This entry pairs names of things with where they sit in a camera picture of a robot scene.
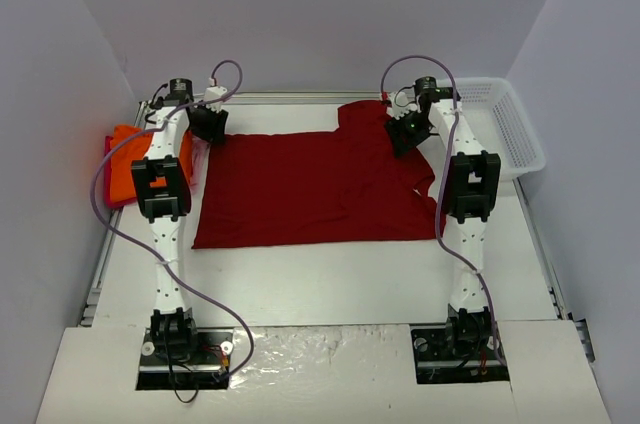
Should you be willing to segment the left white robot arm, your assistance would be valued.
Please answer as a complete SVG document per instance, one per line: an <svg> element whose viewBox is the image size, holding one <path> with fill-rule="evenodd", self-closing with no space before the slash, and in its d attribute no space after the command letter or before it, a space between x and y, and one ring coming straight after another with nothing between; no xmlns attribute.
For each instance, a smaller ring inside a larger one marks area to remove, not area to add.
<svg viewBox="0 0 640 424"><path fill-rule="evenodd" d="M219 102L197 104L192 81L174 78L168 93L151 104L149 121L161 130L151 138L144 156L131 164L138 207L149 222L153 249L160 255L156 298L150 318L150 340L165 360L189 362L201 350L191 305L173 278L180 274L184 220L192 207L186 166L180 162L188 131L213 145L226 141L228 112Z"/></svg>

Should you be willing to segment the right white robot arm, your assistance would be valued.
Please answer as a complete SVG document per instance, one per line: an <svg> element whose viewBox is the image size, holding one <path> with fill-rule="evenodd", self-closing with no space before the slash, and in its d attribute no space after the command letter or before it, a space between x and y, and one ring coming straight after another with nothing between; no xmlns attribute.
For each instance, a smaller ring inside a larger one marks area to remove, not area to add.
<svg viewBox="0 0 640 424"><path fill-rule="evenodd" d="M498 154L486 150L463 116L460 97L430 76L391 95L392 118L385 125L399 158L429 137L445 146L445 168L436 217L446 221L437 240L455 260L443 345L462 359L487 342L493 332L491 299L482 277L486 224L493 211L501 171Z"/></svg>

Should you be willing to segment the dark red t-shirt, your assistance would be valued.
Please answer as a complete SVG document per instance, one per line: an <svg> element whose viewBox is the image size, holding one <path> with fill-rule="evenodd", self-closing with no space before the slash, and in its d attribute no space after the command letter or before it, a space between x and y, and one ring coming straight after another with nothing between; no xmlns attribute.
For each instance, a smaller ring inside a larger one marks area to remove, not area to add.
<svg viewBox="0 0 640 424"><path fill-rule="evenodd" d="M386 108L340 106L333 131L230 135L209 152L196 249L433 240L435 173L395 157Z"/></svg>

